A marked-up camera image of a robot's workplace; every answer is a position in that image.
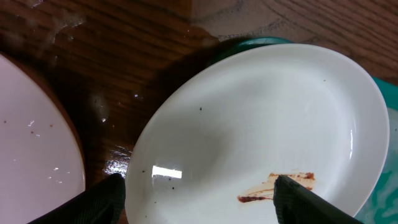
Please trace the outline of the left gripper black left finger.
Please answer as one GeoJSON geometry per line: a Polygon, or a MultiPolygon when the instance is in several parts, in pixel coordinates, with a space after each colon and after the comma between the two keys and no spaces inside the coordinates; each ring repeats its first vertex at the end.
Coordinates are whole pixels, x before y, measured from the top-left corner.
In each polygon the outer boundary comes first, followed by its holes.
{"type": "Polygon", "coordinates": [[[29,224],[117,223],[126,199],[125,180],[115,173],[29,224]]]}

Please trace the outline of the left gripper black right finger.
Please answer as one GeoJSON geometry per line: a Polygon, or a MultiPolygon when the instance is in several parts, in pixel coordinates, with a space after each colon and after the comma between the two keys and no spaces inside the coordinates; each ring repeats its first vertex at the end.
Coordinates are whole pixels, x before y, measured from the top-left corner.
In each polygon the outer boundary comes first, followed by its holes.
{"type": "Polygon", "coordinates": [[[279,224],[361,224],[286,175],[274,182],[273,203],[279,224]]]}

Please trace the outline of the white plate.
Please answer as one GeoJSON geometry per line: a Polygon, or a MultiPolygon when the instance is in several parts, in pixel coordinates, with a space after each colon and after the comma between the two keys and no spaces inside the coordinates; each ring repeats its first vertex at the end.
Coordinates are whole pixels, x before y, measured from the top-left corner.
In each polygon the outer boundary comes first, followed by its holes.
{"type": "Polygon", "coordinates": [[[386,161],[389,117],[371,78],[324,47],[241,52],[195,75],[150,119],[126,174],[129,223],[276,223],[271,179],[306,175],[356,215],[386,161]]]}
{"type": "Polygon", "coordinates": [[[1,56],[1,223],[29,223],[85,190],[80,143],[51,88],[1,56]]]}

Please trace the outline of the teal plastic serving tray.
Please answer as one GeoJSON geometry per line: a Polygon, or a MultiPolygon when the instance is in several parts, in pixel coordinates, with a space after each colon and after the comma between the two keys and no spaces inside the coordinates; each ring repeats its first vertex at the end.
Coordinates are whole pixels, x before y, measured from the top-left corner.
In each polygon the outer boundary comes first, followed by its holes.
{"type": "MultiPolygon", "coordinates": [[[[211,62],[216,63],[234,54],[257,47],[290,43],[290,40],[279,37],[256,37],[227,47],[211,62]]],[[[357,213],[356,219],[363,223],[397,223],[397,86],[376,77],[373,80],[386,102],[389,114],[390,143],[379,180],[368,200],[357,213]]]]}

